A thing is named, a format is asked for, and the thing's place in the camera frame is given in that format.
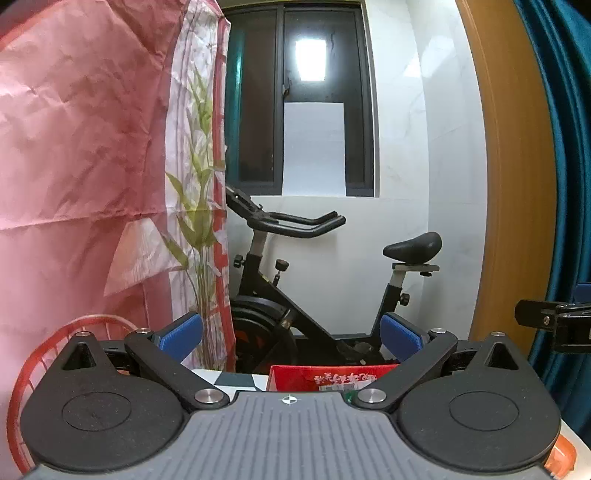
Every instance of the blue curtain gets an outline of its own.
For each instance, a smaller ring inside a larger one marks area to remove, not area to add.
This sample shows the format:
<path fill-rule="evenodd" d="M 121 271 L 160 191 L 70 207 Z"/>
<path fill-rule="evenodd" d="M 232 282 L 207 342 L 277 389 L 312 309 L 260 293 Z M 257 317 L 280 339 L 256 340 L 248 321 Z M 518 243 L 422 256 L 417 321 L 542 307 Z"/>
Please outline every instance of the blue curtain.
<path fill-rule="evenodd" d="M 547 300 L 572 301 L 591 281 L 591 25 L 566 0 L 514 0 L 545 85 L 557 173 L 556 240 Z M 591 356 L 550 351 L 538 332 L 530 362 L 564 420 L 591 446 Z"/>

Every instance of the blue gripper pad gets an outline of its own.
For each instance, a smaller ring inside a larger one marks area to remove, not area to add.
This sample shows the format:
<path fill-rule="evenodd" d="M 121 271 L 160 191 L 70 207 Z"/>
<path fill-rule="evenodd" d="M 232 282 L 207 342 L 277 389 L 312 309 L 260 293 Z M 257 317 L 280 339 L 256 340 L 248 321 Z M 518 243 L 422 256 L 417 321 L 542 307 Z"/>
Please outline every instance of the blue gripper pad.
<path fill-rule="evenodd" d="M 388 313 L 379 323 L 382 343 L 400 362 L 404 362 L 424 346 L 421 335 L 410 330 L 402 322 L 406 323 L 395 313 Z"/>
<path fill-rule="evenodd" d="M 574 288 L 574 301 L 576 303 L 591 302 L 591 283 L 579 283 Z"/>
<path fill-rule="evenodd" d="M 201 315 L 198 313 L 191 316 L 185 315 L 175 320 L 170 326 L 172 329 L 160 337 L 157 347 L 177 362 L 182 362 L 201 342 L 203 335 Z"/>

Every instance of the metal screw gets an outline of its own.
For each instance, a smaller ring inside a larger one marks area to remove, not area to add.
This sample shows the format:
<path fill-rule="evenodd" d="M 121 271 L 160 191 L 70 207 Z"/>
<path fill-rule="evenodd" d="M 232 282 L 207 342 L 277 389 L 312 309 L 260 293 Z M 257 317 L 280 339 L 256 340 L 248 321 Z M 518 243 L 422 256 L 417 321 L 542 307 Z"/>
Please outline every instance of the metal screw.
<path fill-rule="evenodd" d="M 217 388 L 204 388 L 195 393 L 195 400 L 201 403 L 217 403 L 223 400 L 223 391 Z"/>
<path fill-rule="evenodd" d="M 364 388 L 359 391 L 357 398 L 365 403 L 380 403 L 386 400 L 386 392 L 379 388 Z"/>

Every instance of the red box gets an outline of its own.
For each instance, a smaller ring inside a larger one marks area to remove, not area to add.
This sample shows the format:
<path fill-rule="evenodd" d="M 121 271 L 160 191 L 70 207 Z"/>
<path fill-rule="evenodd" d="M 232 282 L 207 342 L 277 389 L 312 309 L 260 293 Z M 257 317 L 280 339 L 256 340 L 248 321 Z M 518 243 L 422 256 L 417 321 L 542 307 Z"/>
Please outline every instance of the red box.
<path fill-rule="evenodd" d="M 387 374 L 396 365 L 365 367 L 302 367 L 272 365 L 267 381 L 270 392 L 315 392 L 360 390 Z"/>

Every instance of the bike seat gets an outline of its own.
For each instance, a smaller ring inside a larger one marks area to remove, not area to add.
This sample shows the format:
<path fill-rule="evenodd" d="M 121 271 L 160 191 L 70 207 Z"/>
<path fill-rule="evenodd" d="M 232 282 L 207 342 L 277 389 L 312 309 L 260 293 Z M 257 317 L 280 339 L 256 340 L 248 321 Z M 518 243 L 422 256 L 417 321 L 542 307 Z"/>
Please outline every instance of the bike seat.
<path fill-rule="evenodd" d="M 420 265 L 431 260 L 441 250 L 439 233 L 427 232 L 404 242 L 384 247 L 384 255 L 399 262 Z"/>

